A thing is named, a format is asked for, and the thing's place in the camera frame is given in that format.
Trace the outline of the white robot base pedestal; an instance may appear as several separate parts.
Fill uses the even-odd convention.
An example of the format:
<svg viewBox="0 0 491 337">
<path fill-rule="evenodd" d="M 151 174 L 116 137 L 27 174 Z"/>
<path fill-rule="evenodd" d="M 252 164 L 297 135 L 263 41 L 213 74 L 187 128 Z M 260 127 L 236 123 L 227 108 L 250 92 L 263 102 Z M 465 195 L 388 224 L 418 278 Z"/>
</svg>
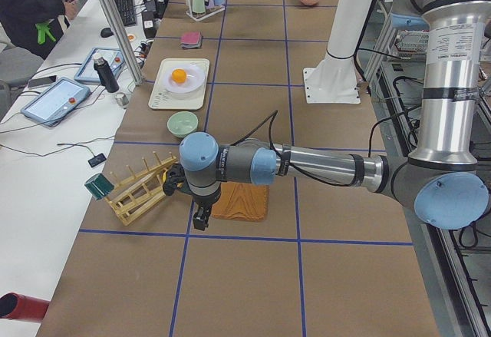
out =
<svg viewBox="0 0 491 337">
<path fill-rule="evenodd" d="M 305 68 L 305 97 L 309 104 L 361 102 L 354 66 L 355 52 L 373 0 L 339 0 L 325 58 Z"/>
</svg>

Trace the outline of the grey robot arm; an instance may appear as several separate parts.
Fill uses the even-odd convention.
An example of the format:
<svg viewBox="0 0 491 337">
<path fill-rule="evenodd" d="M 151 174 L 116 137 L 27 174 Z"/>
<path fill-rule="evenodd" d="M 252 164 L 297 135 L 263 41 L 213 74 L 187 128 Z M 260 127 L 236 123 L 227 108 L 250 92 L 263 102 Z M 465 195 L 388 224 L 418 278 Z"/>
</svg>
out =
<svg viewBox="0 0 491 337">
<path fill-rule="evenodd" d="M 478 220 L 489 193 L 476 175 L 469 145 L 479 96 L 480 42 L 489 15 L 490 0 L 393 1 L 394 25 L 429 27 L 419 137 L 407 158 L 330 154 L 257 140 L 220 145 L 203 132 L 187 136 L 180 144 L 180 163 L 198 206 L 195 228 L 207 227 L 221 183 L 267 185 L 286 175 L 366 187 L 445 230 Z"/>
</svg>

